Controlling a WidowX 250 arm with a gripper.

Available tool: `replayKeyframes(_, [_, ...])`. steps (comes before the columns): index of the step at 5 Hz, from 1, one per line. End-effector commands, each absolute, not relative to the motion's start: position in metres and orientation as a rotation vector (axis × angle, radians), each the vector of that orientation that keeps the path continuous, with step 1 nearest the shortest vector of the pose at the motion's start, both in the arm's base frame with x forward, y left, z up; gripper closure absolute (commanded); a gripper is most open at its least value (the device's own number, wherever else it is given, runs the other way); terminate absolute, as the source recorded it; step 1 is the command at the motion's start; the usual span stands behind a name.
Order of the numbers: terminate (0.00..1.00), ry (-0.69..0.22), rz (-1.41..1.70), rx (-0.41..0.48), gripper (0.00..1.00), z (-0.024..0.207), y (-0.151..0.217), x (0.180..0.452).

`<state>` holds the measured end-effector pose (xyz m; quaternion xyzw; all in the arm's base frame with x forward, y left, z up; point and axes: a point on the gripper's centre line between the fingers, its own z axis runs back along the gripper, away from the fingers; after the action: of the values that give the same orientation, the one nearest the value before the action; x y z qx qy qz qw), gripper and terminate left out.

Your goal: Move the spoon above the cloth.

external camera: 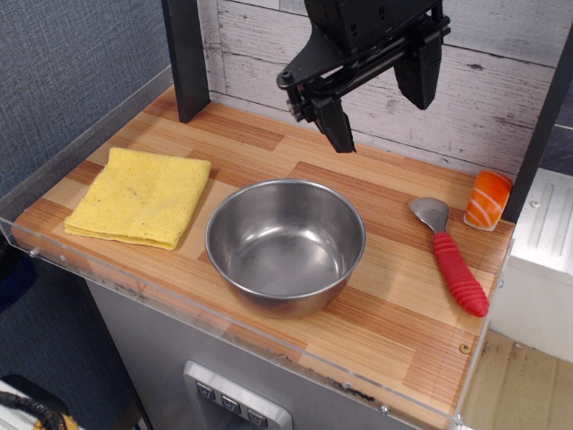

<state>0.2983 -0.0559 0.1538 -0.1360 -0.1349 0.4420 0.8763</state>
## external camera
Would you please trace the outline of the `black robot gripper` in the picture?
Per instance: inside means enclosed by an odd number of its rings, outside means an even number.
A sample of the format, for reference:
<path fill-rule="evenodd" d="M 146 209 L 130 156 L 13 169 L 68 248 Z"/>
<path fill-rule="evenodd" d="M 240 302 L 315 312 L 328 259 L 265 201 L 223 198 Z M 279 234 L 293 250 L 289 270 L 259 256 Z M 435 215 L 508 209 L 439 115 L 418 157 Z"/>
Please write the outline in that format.
<path fill-rule="evenodd" d="M 417 108 L 434 101 L 450 19 L 440 1 L 307 1 L 311 35 L 278 74 L 291 115 L 314 120 L 337 153 L 355 152 L 339 98 L 392 69 Z"/>

